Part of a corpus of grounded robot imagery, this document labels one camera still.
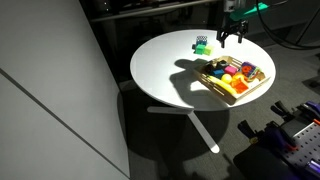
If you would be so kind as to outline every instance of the blue object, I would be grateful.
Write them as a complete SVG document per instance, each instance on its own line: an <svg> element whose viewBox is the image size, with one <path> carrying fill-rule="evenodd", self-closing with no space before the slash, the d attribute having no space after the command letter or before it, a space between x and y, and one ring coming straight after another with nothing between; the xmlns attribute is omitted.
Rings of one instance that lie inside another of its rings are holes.
<svg viewBox="0 0 320 180"><path fill-rule="evenodd" d="M224 71L222 69L212 71L212 76L214 76L218 79L221 79L223 74L224 74Z"/></svg>

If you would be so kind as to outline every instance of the yellow object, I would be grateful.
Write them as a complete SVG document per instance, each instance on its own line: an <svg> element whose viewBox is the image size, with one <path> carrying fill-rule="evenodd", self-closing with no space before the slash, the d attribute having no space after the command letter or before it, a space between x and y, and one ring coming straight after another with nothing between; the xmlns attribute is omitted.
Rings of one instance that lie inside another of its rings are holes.
<svg viewBox="0 0 320 180"><path fill-rule="evenodd" d="M237 94L237 91L235 89L233 89L229 84L221 81L220 79L213 77L213 76L209 76L209 79L219 85L220 87L222 87L223 89L225 89L226 91L228 91L230 94Z"/></svg>
<svg viewBox="0 0 320 180"><path fill-rule="evenodd" d="M230 84L231 81L232 81L232 76L230 74L224 74L222 77L221 77L221 81L227 83L227 84Z"/></svg>

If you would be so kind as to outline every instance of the toy block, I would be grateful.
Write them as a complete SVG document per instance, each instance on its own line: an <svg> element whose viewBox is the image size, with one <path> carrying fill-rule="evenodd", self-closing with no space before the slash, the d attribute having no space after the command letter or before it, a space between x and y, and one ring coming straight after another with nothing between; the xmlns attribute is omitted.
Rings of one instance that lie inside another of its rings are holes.
<svg viewBox="0 0 320 180"><path fill-rule="evenodd" d="M216 68L217 69L225 69L226 67L228 67L229 66L229 64L228 64L228 62L227 61L225 61L225 60L221 60L221 61L219 61L219 62L217 62L217 65L216 65Z"/></svg>
<svg viewBox="0 0 320 180"><path fill-rule="evenodd" d="M226 68L224 68L224 72L226 74L230 74L231 76L235 75L237 71L238 69L233 66L227 66Z"/></svg>
<svg viewBox="0 0 320 180"><path fill-rule="evenodd" d="M204 48L203 54L210 56L210 54L212 53L212 50L213 50L213 46L206 45L206 47Z"/></svg>
<svg viewBox="0 0 320 180"><path fill-rule="evenodd" d="M196 45L202 44L202 45L207 45L207 36L197 36L197 41Z"/></svg>
<svg viewBox="0 0 320 180"><path fill-rule="evenodd" d="M224 71L222 69L214 70L212 71L212 75L218 79L221 79L221 77L224 75Z"/></svg>
<svg viewBox="0 0 320 180"><path fill-rule="evenodd" d="M204 51L204 48L205 48L205 45L202 45L202 44L197 45L197 47L196 47L196 54L202 55L202 54L203 54L203 51Z"/></svg>
<svg viewBox="0 0 320 180"><path fill-rule="evenodd" d="M260 68L249 62L243 62L241 64L240 72L248 77L248 81L253 81L259 74Z"/></svg>
<svg viewBox="0 0 320 180"><path fill-rule="evenodd" d="M204 67L204 71L208 74L212 74L212 71L214 70L214 66L212 64L207 64Z"/></svg>
<svg viewBox="0 0 320 180"><path fill-rule="evenodd" d="M248 83L244 80L244 77L240 77L237 79L232 79L230 83L231 87L233 87L237 93L242 93L243 91L249 89Z"/></svg>

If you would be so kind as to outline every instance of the gray wall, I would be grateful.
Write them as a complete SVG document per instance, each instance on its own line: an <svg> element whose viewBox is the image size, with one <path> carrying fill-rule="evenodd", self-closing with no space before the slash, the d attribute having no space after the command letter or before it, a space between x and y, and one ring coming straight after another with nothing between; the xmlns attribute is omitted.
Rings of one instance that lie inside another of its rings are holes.
<svg viewBox="0 0 320 180"><path fill-rule="evenodd" d="M2 78L0 179L127 179L119 89L80 3L2 1L0 25L0 68L51 112Z"/></svg>

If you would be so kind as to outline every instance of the colorful toy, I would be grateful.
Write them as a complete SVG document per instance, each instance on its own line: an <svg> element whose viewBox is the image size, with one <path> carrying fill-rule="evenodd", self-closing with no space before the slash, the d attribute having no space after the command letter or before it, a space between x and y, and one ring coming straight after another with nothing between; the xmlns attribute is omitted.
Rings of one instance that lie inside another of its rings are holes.
<svg viewBox="0 0 320 180"><path fill-rule="evenodd" d="M244 80L244 77L242 76L239 76L239 78L237 79L233 78L230 85L237 91L238 94L249 89L248 83Z"/></svg>
<svg viewBox="0 0 320 180"><path fill-rule="evenodd" d="M235 89L233 89L230 84L227 84L223 81L221 81L220 79L217 79L213 76L209 76L209 79L215 83L218 84L220 87L222 87L223 89L225 89L226 91L228 91L230 94L237 94L237 91Z"/></svg>
<svg viewBox="0 0 320 180"><path fill-rule="evenodd" d="M197 47L196 47L196 52L195 52L195 53L202 55L203 52L204 52L204 48L205 48L205 47L206 47L205 45L198 44Z"/></svg>
<svg viewBox="0 0 320 180"><path fill-rule="evenodd" d="M232 81L232 76L230 74L224 74L222 77L221 77L221 81L227 83L227 84L230 84L231 81Z"/></svg>
<svg viewBox="0 0 320 180"><path fill-rule="evenodd" d="M224 75L224 71L222 69L212 71L212 75L218 79L221 79Z"/></svg>
<svg viewBox="0 0 320 180"><path fill-rule="evenodd" d="M203 54L210 56L210 54L212 53L212 50L213 50L213 46L206 45L206 47L204 48Z"/></svg>
<svg viewBox="0 0 320 180"><path fill-rule="evenodd" d="M197 36L197 41L196 41L196 45L207 45L207 36Z"/></svg>
<svg viewBox="0 0 320 180"><path fill-rule="evenodd" d="M249 62L243 62L240 72L248 78L248 81L252 81L259 74L260 68Z"/></svg>
<svg viewBox="0 0 320 180"><path fill-rule="evenodd" d="M224 72L226 74L230 74L231 76L235 75L236 72L238 71L237 68L233 67L233 66L227 66L225 69L224 69Z"/></svg>

